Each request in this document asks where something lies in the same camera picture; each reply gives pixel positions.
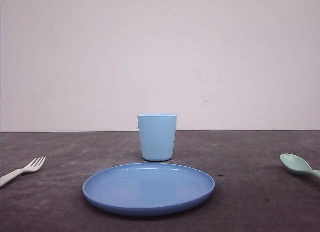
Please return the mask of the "light blue plastic cup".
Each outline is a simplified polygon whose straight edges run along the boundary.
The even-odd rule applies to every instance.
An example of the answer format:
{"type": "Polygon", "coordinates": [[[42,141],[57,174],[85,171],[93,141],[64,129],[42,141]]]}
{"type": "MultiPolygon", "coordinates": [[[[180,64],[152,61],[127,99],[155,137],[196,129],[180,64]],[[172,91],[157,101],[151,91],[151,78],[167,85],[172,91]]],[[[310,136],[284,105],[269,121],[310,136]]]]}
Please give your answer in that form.
{"type": "Polygon", "coordinates": [[[164,162],[173,158],[178,116],[140,114],[137,116],[143,159],[164,162]]]}

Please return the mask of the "white plastic fork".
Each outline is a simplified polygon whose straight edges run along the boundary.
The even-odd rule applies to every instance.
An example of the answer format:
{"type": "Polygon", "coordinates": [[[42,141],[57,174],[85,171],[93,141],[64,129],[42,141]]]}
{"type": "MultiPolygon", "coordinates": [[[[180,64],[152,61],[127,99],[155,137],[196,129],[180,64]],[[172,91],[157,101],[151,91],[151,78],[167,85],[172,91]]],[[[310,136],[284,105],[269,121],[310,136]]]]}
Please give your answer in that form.
{"type": "Polygon", "coordinates": [[[43,164],[46,161],[46,157],[39,157],[33,159],[28,165],[24,168],[16,169],[0,178],[0,187],[5,186],[7,183],[12,181],[13,179],[17,178],[18,176],[25,174],[25,173],[35,173],[39,171],[43,164]]]}

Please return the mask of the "blue plastic plate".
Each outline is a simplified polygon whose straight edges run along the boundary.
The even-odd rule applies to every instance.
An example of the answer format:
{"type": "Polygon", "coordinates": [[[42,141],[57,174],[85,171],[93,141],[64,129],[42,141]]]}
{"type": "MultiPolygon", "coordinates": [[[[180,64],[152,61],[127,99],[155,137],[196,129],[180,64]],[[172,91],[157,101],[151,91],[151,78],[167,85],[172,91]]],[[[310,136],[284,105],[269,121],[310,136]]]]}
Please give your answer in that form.
{"type": "Polygon", "coordinates": [[[169,163],[132,163],[92,175],[82,187],[96,208],[121,216],[156,217],[184,212],[204,203],[215,180],[207,173],[169,163]]]}

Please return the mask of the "mint green plastic spoon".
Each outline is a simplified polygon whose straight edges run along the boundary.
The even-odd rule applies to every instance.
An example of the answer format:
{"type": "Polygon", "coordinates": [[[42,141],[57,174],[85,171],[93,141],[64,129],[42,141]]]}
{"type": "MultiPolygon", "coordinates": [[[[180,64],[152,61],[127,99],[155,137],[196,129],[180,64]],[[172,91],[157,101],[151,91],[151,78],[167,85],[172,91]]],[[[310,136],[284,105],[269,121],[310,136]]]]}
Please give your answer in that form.
{"type": "Polygon", "coordinates": [[[303,158],[297,155],[284,153],[279,158],[285,167],[296,175],[311,175],[320,178],[320,171],[312,169],[303,158]]]}

